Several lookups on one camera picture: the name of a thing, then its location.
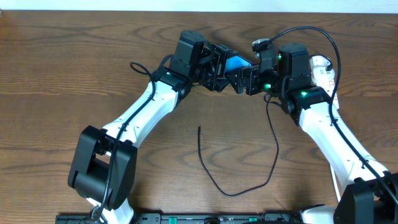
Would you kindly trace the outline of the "blue Galaxy smartphone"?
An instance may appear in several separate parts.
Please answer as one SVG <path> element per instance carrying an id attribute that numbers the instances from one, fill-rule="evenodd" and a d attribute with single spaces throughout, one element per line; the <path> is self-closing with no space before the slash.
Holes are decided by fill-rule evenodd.
<path id="1" fill-rule="evenodd" d="M 224 72 L 227 73 L 235 69 L 242 69 L 251 66 L 252 63 L 250 61 L 246 60 L 240 55 L 236 55 L 226 60 Z"/>

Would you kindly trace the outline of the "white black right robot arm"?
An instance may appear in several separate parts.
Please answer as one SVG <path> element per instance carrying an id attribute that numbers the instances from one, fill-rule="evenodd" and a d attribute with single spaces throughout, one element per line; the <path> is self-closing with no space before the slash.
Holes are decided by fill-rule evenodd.
<path id="1" fill-rule="evenodd" d="M 373 158 L 340 118 L 334 93 L 335 72 L 323 55 L 310 55 L 302 44 L 256 54 L 255 65 L 234 55 L 225 75 L 237 92 L 264 92 L 306 132 L 326 157 L 338 196 L 335 207 L 301 210 L 304 223 L 396 223 L 397 175 Z"/>

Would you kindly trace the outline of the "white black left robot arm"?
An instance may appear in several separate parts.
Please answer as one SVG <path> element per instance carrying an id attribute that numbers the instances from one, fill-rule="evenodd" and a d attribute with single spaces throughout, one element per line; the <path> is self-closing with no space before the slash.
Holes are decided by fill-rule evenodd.
<path id="1" fill-rule="evenodd" d="M 163 58 L 150 72 L 131 62 L 131 68 L 148 75 L 149 84 L 121 116 L 101 129 L 87 126 L 78 138 L 68 185 L 92 205 L 88 221 L 129 223 L 134 210 L 127 197 L 134 184 L 137 150 L 154 126 L 189 94 L 194 83 L 210 86 L 226 68 L 229 49 L 203 43 L 184 46 Z"/>

